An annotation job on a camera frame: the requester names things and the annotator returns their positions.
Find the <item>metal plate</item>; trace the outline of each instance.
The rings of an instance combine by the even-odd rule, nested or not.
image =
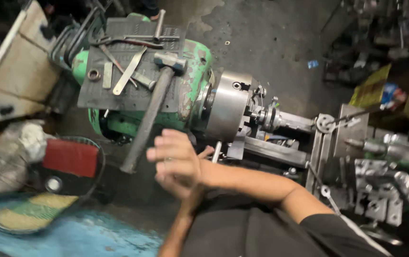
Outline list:
[[[128,16],[127,18],[109,18],[106,34],[113,37],[122,37],[124,35],[153,35],[155,27],[156,23],[154,22],[140,21],[132,16]],[[160,75],[160,69],[154,63],[154,54],[156,51],[172,52],[178,54],[179,57],[183,56],[185,30],[179,26],[164,25],[162,35],[179,35],[180,39],[176,41],[162,39],[160,43],[164,44],[164,49],[147,49],[136,68],[137,72],[153,80],[158,80]],[[124,69],[126,69],[133,56],[141,49],[142,46],[123,43],[108,45],[108,50],[114,55],[116,60],[120,62]],[[87,61],[87,72],[89,69],[95,68],[103,73],[104,65],[107,61],[107,57],[99,48],[91,47]],[[116,67],[113,67],[111,88],[115,87],[121,76],[122,73]],[[138,83],[138,89],[136,89],[131,82],[128,82],[121,95],[115,96],[112,93],[112,90],[102,90],[102,83],[102,80],[92,82],[85,78],[77,102],[78,107],[117,111],[146,110],[151,92],[144,86]],[[181,80],[179,77],[173,77],[169,91],[163,102],[161,112],[175,113],[178,111],[180,83]]]
[[[103,72],[103,88],[111,89],[111,82],[113,78],[113,63],[105,63],[105,71]]]
[[[341,109],[339,110],[339,118],[342,118],[346,115],[354,114],[363,111],[362,108],[351,106],[348,104],[342,104]],[[344,140],[347,138],[363,140],[366,138],[366,132],[368,128],[368,118],[369,114],[363,114],[357,117],[360,119],[360,122],[354,126],[346,127],[339,125],[345,121],[340,121],[338,124],[338,129],[336,132],[336,142],[335,150],[333,152],[334,157],[346,157],[350,156],[352,158],[362,158],[363,152],[356,149],[355,147],[350,147],[345,144]]]

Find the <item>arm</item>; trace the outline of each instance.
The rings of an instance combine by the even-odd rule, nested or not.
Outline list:
[[[296,223],[304,218],[333,211],[304,187],[278,175],[200,161],[202,183],[208,187],[235,190],[255,199],[279,203]]]
[[[189,210],[181,206],[168,236],[158,250],[158,257],[178,257],[180,255],[182,245],[193,219],[194,217],[190,215]]]

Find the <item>blue floor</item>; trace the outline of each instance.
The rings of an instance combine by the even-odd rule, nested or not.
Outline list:
[[[2,202],[0,208],[18,201]],[[67,213],[36,235],[0,232],[0,252],[12,257],[153,257],[161,243],[154,231],[139,231],[91,210]]]

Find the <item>hammer handle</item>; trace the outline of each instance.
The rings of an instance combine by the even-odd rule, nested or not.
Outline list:
[[[136,133],[136,137],[130,146],[128,155],[124,160],[124,163],[120,167],[120,170],[129,174],[135,173],[135,168],[141,155],[143,155],[145,145],[149,139],[152,126],[154,125],[155,118],[163,104],[163,100],[167,95],[168,88],[170,87],[171,80],[173,79],[174,71],[171,67],[162,68],[160,77],[154,88],[154,91],[150,97],[149,105],[144,113],[141,124]]]

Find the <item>flip-flop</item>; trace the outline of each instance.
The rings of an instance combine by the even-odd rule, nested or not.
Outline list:
[[[14,206],[2,208],[0,231],[17,235],[41,231],[78,199],[78,196],[42,193]]]

